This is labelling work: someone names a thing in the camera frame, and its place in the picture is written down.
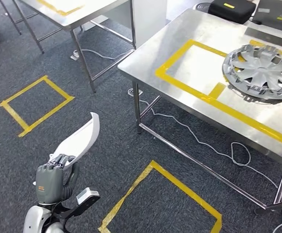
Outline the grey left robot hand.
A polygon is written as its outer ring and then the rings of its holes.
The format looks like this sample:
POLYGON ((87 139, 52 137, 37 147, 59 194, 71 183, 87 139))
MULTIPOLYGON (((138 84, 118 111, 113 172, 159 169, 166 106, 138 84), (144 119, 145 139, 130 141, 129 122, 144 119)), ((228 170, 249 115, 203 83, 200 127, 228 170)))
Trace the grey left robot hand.
POLYGON ((53 205, 67 200, 73 194, 78 176, 79 166, 75 156, 59 154, 48 162, 40 165, 36 174, 36 193, 41 205, 53 205), (64 183, 64 168, 67 163, 72 165, 72 170, 64 183))

